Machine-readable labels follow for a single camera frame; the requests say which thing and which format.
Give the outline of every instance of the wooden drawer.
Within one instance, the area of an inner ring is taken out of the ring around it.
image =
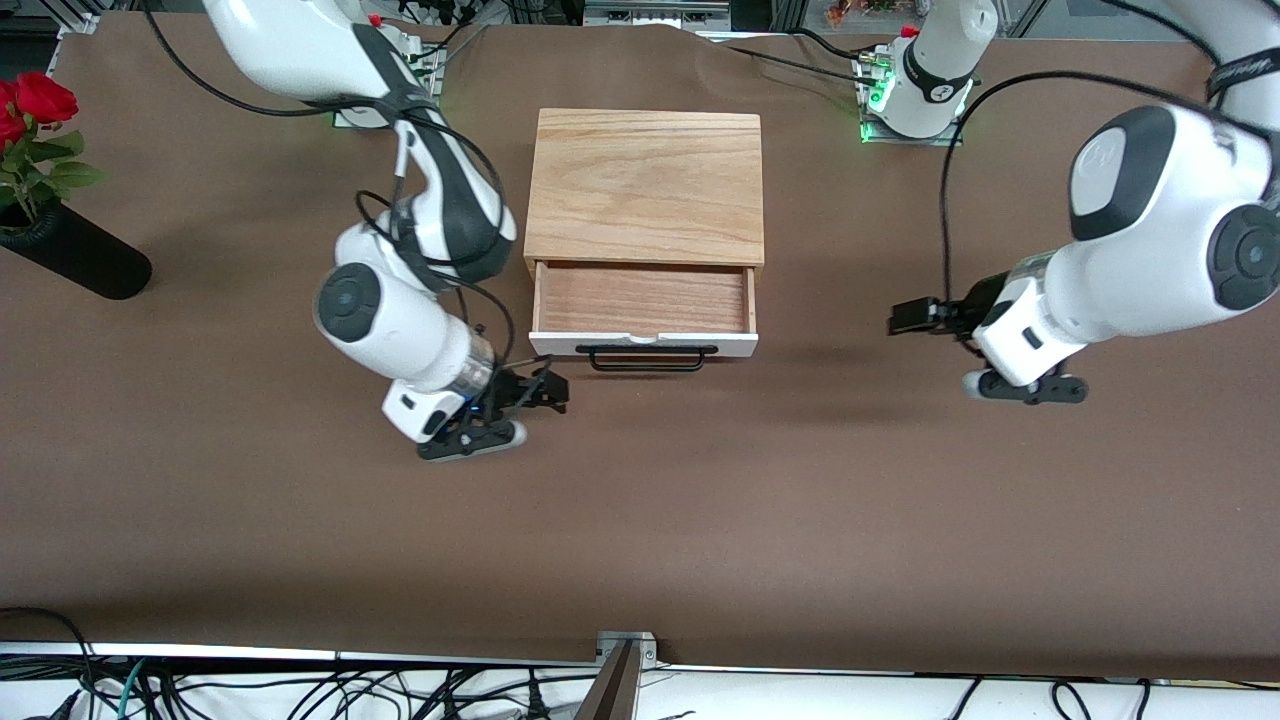
[[[543,261],[534,268],[529,340],[543,355],[607,348],[755,351],[755,269]]]

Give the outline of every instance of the vase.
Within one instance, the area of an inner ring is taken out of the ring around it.
[[[0,246],[110,300],[142,292],[151,279],[151,261],[120,238],[79,217],[61,202],[42,206],[28,224],[10,205],[0,213]]]

